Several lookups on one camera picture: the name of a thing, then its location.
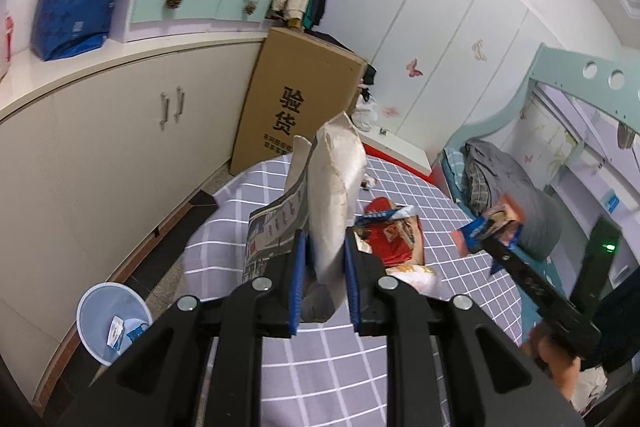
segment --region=butterfly sticker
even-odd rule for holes
[[[483,62],[486,62],[486,55],[482,53],[482,39],[471,46],[471,50],[476,53],[474,55],[475,60],[482,60]]]
[[[415,78],[416,76],[422,76],[422,71],[417,70],[416,66],[418,65],[418,59],[414,58],[411,62],[406,65],[406,70],[409,71],[409,78]]]
[[[382,114],[385,118],[395,118],[396,116],[400,116],[400,113],[395,107],[383,107]]]

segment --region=bed frame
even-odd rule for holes
[[[597,67],[597,71],[591,76],[589,73],[593,70],[593,65]],[[616,73],[624,75],[624,84],[620,89],[611,87],[612,75]],[[589,103],[640,133],[640,64],[637,61],[611,62],[540,44],[527,74],[510,102],[492,117],[460,127],[449,138],[446,147],[460,149],[467,140],[488,136],[511,123],[518,117],[536,84],[546,84]]]

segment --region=hand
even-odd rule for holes
[[[552,382],[560,394],[571,401],[580,373],[580,359],[572,359],[566,350],[545,335],[540,326],[531,330],[529,339],[521,347],[530,357],[540,357],[548,365]]]

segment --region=pine cone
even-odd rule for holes
[[[180,7],[180,4],[182,4],[182,0],[166,0],[164,2],[164,5],[169,9],[169,10],[175,10],[177,8]]]

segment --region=floor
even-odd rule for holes
[[[193,207],[189,212],[164,236],[125,282],[145,299],[154,319],[171,306],[177,297],[187,292],[182,252],[191,235],[217,208],[212,196],[231,179],[233,176],[229,174],[228,164],[215,172],[202,190],[191,198]],[[47,424],[56,427],[60,415],[76,395],[93,383],[105,369],[80,344],[51,394],[44,412]]]

